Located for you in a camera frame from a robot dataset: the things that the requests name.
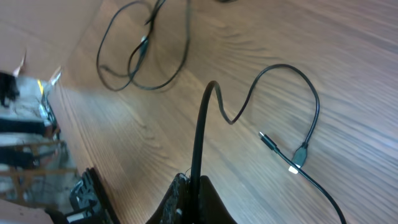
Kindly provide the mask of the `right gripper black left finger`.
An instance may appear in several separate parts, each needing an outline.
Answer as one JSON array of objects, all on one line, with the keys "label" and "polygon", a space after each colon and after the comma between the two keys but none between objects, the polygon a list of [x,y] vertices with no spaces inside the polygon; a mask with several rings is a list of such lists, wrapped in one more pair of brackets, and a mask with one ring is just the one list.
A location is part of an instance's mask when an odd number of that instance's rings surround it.
[{"label": "right gripper black left finger", "polygon": [[146,224],[181,224],[186,209],[189,178],[178,173],[164,195],[161,203]]}]

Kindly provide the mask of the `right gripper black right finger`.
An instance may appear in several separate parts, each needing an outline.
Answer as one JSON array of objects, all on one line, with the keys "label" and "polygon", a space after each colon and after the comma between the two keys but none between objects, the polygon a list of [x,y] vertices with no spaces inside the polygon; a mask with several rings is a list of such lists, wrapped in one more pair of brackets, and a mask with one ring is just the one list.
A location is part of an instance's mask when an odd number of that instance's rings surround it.
[{"label": "right gripper black right finger", "polygon": [[208,176],[200,177],[198,217],[202,224],[237,224],[226,209]]}]

